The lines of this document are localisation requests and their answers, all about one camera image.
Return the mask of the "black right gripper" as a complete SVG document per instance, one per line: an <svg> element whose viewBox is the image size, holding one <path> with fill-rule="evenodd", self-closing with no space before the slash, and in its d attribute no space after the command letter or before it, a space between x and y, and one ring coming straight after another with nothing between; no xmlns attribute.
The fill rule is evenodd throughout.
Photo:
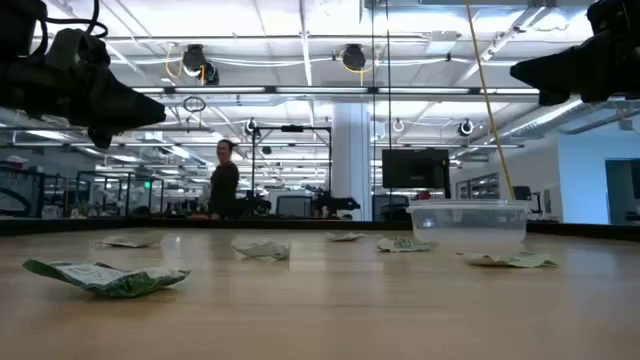
<svg viewBox="0 0 640 360"><path fill-rule="evenodd" d="M520 61L510 75L539 91L539 106L555 106L571 94L582 101L611 96L639 99L639 32L605 30L561 52Z"/></svg>

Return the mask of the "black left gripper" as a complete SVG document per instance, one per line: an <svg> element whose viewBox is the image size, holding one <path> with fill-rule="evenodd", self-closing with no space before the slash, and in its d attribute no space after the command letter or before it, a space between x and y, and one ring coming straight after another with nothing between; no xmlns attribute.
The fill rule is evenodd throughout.
<svg viewBox="0 0 640 360"><path fill-rule="evenodd" d="M110 56L95 52L49 52L40 58L1 58L1 105L30 115L65 117L85 126L94 146L108 149L115 129L166 120L165 106L117 80L97 83Z"/></svg>

